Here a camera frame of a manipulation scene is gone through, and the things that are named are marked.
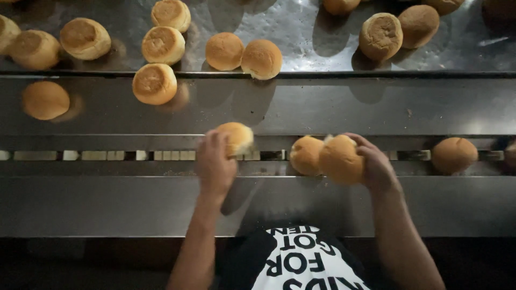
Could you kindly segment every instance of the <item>person's left hand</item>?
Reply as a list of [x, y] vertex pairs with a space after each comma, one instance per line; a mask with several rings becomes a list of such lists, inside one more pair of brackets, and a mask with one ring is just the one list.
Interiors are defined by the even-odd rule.
[[237, 164], [227, 159], [225, 149], [229, 135], [211, 130], [206, 133], [197, 149], [197, 175], [201, 195], [222, 203], [236, 177]]

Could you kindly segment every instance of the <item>dark floor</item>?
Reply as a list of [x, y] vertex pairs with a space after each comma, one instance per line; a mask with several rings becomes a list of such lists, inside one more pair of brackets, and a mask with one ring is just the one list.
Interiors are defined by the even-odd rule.
[[[223, 252], [231, 238], [217, 239]], [[162, 289], [182, 238], [0, 239], [0, 289]], [[343, 238], [370, 277], [373, 238]], [[428, 238], [448, 289], [515, 289], [516, 238]]]

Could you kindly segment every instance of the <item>shiny metal tray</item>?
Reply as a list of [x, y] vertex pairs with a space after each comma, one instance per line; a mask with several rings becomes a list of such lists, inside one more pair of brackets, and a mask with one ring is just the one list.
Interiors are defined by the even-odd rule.
[[[481, 0], [466, 0], [454, 13], [441, 18], [438, 33], [424, 47], [401, 50], [380, 66], [357, 51], [362, 23], [381, 11], [394, 14], [406, 8], [394, 0], [362, 3], [348, 18], [335, 18], [320, 9], [319, 0], [184, 0], [192, 23], [185, 34], [186, 53], [175, 71], [211, 71], [204, 47], [211, 35], [235, 32], [247, 44], [266, 38], [283, 53], [282, 72], [351, 71], [516, 71], [516, 41], [490, 33], [481, 16]], [[31, 0], [0, 5], [0, 14], [22, 29], [41, 29], [58, 36], [75, 17], [99, 21], [113, 39], [111, 52], [95, 61], [68, 58], [56, 69], [79, 72], [134, 72], [145, 64], [141, 40], [153, 26], [155, 0]], [[8, 58], [0, 71], [23, 71]]]

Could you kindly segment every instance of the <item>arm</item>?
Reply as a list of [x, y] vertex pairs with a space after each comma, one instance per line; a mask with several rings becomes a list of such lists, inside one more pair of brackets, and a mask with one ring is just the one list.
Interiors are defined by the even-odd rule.
[[227, 135], [210, 131], [200, 143], [197, 174], [201, 192], [172, 269], [167, 290], [206, 290], [215, 272], [215, 225], [236, 176], [236, 161], [225, 156]]
[[445, 289], [437, 267], [421, 240], [389, 159], [362, 136], [346, 134], [365, 157], [364, 184], [373, 203], [378, 252], [382, 264], [404, 290]]

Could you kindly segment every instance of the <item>hand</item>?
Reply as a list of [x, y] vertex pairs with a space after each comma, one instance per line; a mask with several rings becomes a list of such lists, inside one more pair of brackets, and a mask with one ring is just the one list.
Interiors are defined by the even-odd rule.
[[211, 130], [206, 133], [197, 149], [197, 175], [201, 195], [220, 203], [224, 202], [236, 177], [236, 160], [227, 159], [225, 149], [229, 135]]
[[364, 137], [345, 133], [357, 143], [357, 153], [365, 157], [364, 185], [372, 195], [381, 195], [392, 190], [401, 192], [401, 185], [389, 159]]

